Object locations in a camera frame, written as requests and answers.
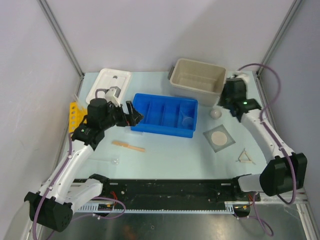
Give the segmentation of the white evaporating dish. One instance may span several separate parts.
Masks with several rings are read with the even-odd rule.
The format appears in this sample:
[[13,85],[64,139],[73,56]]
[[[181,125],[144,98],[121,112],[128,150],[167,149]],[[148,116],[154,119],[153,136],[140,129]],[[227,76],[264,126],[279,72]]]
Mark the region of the white evaporating dish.
[[222,112],[220,109],[217,109],[217,108],[213,108],[211,111],[210,111],[210,116],[212,119],[214,120],[217,120],[219,119],[221,116],[222,116]]

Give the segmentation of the clear glass test tube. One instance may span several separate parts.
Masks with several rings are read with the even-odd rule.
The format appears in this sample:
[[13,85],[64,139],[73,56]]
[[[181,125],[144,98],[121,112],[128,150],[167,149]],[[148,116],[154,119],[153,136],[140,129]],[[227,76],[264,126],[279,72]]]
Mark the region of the clear glass test tube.
[[76,103],[77,108],[82,111],[85,107],[84,107],[83,103],[80,101],[79,97],[74,93],[72,95],[72,98],[73,98],[74,102]]

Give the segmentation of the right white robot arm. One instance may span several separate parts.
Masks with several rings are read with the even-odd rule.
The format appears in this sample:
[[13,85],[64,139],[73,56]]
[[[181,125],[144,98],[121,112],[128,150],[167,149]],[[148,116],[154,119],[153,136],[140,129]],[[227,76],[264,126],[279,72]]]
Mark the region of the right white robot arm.
[[247,98],[247,84],[242,78],[227,78],[218,104],[229,110],[250,132],[266,161],[262,173],[237,178],[238,183],[230,188],[235,200],[242,201],[249,192],[263,192],[272,197],[304,186],[307,157],[303,153],[295,153],[284,143],[263,117],[257,100]]

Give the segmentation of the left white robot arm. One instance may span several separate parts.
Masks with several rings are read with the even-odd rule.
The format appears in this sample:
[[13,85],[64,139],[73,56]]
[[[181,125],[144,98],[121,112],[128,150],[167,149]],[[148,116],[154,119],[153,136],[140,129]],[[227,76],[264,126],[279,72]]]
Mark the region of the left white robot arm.
[[116,127],[135,127],[144,116],[131,101],[126,102],[128,113],[121,105],[117,106],[103,98],[95,98],[87,106],[87,114],[80,125],[69,134],[69,150],[48,180],[38,192],[28,192],[24,198],[29,202],[29,217],[33,225],[45,226],[62,232],[70,224],[76,210],[88,201],[110,196],[109,178],[93,174],[80,186],[71,191],[77,172],[94,153],[105,137],[105,131]]

